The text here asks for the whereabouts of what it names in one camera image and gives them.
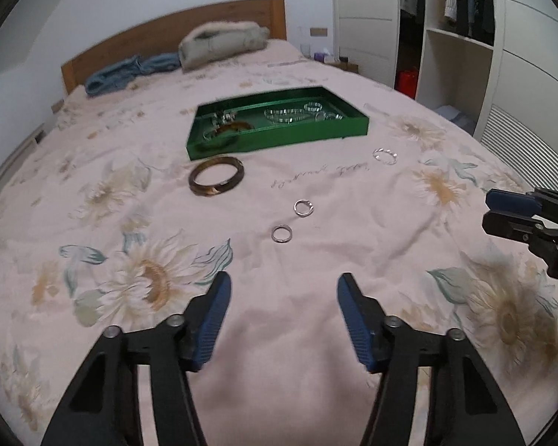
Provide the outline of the silver wrist watch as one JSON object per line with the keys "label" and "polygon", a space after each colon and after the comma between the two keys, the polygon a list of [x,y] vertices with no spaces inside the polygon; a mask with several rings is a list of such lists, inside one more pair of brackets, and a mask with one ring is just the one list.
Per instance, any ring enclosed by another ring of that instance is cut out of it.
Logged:
{"label": "silver wrist watch", "polygon": [[341,120],[344,116],[339,113],[327,112],[327,111],[319,111],[314,116],[314,121],[329,121],[329,120]]}

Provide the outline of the dark brown bangle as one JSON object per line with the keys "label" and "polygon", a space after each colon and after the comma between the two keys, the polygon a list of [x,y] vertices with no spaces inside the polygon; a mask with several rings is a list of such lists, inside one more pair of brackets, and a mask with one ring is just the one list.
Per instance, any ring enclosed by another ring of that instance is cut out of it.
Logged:
{"label": "dark brown bangle", "polygon": [[200,196],[223,194],[245,177],[243,162],[232,156],[217,156],[196,165],[188,176],[190,190]]}

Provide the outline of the amber orange bangle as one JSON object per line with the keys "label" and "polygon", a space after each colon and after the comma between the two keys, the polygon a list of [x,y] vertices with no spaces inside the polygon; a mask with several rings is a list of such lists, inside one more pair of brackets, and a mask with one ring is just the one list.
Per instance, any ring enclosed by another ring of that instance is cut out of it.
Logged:
{"label": "amber orange bangle", "polygon": [[248,122],[232,121],[232,122],[223,123],[215,127],[214,130],[212,131],[212,136],[218,137],[225,133],[242,132],[242,131],[249,131],[253,129],[254,127]]}

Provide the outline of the green jewelry tray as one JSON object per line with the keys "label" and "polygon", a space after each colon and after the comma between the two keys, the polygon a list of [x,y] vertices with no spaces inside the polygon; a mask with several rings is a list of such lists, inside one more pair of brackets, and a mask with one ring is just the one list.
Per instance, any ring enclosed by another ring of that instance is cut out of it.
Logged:
{"label": "green jewelry tray", "polygon": [[[319,111],[339,113],[341,120],[314,121]],[[232,121],[254,129],[230,132],[204,141],[204,131]],[[224,153],[244,153],[319,140],[365,136],[369,117],[323,87],[293,88],[249,94],[198,106],[186,142],[191,160]]]}

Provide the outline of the white wardrobe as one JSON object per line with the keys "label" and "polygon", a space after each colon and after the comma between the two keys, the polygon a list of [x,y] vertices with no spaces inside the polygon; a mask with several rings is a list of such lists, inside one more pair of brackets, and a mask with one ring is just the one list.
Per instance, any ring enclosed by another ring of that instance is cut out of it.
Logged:
{"label": "white wardrobe", "polygon": [[455,121],[530,184],[558,190],[558,6],[494,0],[492,45],[446,25],[445,0],[333,0],[337,53],[395,87],[418,68],[415,101]]}

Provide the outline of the red box in wardrobe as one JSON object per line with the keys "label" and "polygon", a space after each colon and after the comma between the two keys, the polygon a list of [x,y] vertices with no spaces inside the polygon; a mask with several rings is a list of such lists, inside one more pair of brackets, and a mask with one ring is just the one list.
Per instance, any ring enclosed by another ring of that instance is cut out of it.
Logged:
{"label": "red box in wardrobe", "polygon": [[418,68],[404,68],[398,71],[395,89],[414,100],[417,93],[418,78]]}

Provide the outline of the pink floral bed cover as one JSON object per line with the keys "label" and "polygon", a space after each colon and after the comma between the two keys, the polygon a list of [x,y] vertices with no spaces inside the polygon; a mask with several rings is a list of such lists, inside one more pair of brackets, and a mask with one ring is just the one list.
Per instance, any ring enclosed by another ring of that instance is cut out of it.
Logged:
{"label": "pink floral bed cover", "polygon": [[[200,104],[309,85],[366,113],[368,133],[247,153],[236,188],[191,192]],[[39,444],[107,326],[154,326],[226,271],[230,308],[190,379],[208,443],[356,445],[378,378],[337,305],[348,272],[414,328],[465,331],[531,440],[558,409],[558,282],[483,232],[491,188],[528,183],[438,114],[283,41],[76,89],[0,195],[0,412]]]}

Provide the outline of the wooden nightstand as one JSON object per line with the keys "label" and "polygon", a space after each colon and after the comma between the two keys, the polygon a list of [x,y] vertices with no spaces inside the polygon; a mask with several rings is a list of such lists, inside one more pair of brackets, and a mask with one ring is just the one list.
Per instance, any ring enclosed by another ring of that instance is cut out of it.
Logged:
{"label": "wooden nightstand", "polygon": [[359,66],[348,61],[328,62],[327,65],[329,65],[332,68],[338,68],[339,70],[342,71],[352,72],[353,74],[358,74],[359,72]]}

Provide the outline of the blue tissue box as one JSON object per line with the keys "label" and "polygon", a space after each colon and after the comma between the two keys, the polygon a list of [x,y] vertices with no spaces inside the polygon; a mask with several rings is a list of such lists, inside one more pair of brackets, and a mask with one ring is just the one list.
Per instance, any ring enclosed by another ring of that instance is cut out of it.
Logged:
{"label": "blue tissue box", "polygon": [[313,54],[313,59],[322,64],[334,64],[336,62],[334,56],[328,51],[316,51],[316,53]]}

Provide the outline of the drinking glass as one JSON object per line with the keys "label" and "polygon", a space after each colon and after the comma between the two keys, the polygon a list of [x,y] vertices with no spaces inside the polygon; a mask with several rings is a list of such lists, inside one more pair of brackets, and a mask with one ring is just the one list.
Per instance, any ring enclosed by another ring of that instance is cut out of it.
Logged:
{"label": "drinking glass", "polygon": [[311,50],[310,50],[310,45],[308,43],[301,44],[300,51],[306,58],[310,57]]}

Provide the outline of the beige fur-trimmed jacket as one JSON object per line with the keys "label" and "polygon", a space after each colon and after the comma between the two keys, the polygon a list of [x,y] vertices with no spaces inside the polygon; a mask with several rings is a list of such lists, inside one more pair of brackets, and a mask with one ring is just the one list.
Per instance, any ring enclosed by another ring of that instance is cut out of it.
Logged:
{"label": "beige fur-trimmed jacket", "polygon": [[183,71],[264,49],[270,29],[254,21],[211,21],[197,26],[178,45]]}

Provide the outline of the blue folded blanket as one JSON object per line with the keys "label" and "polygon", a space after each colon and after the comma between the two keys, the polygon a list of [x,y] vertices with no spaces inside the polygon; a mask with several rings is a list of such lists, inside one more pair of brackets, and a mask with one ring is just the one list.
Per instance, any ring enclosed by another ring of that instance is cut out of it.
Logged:
{"label": "blue folded blanket", "polygon": [[176,52],[166,52],[148,58],[137,54],[96,71],[83,85],[86,95],[93,98],[126,89],[136,78],[176,71],[179,68],[180,59]]}

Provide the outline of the wooden headboard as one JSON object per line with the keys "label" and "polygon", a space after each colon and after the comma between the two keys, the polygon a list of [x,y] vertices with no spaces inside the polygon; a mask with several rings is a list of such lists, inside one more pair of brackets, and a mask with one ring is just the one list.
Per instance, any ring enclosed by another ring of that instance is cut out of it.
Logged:
{"label": "wooden headboard", "polygon": [[254,21],[275,39],[287,38],[285,0],[235,0],[170,13],[141,23],[81,52],[61,67],[68,94],[108,65],[136,54],[152,56],[177,51],[191,30],[211,21]]}

